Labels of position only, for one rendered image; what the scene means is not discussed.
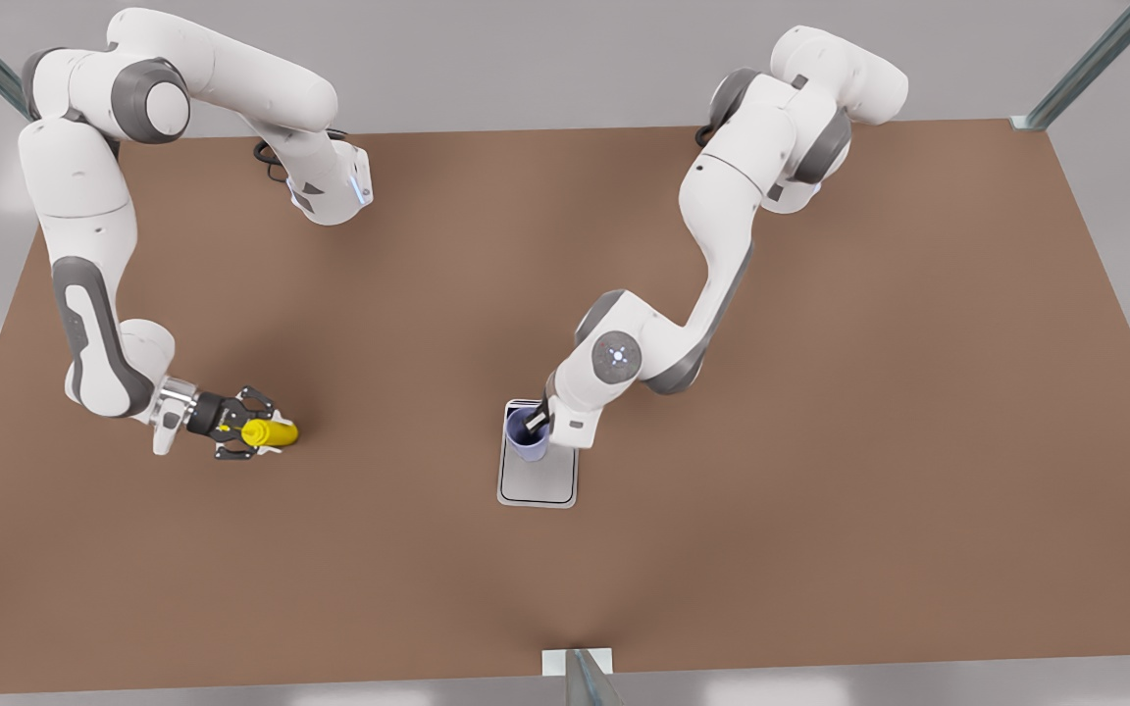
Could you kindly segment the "purple-blue cup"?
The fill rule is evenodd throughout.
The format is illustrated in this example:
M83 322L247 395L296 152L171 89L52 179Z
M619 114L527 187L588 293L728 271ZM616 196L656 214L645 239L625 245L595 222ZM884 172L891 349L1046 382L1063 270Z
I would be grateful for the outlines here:
M534 406L521 406L512 408L505 421L505 438L510 443L512 451L525 462L537 462L542 460L550 446L550 433L547 437L530 437L525 433L524 421L530 408Z

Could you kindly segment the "yellow sauce bottle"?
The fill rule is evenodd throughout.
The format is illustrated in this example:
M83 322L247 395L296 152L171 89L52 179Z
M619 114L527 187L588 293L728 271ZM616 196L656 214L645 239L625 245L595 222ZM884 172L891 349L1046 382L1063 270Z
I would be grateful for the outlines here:
M266 453L294 445L299 441L299 429L286 420L252 419L242 426L238 438L255 453Z

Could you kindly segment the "white flat weighing scale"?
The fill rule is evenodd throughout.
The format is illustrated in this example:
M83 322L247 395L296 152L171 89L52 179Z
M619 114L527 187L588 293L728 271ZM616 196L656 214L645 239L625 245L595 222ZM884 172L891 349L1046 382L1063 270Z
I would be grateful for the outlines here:
M573 508L579 495L579 448L546 445L534 462L521 459L514 442L501 437L496 497L506 506Z

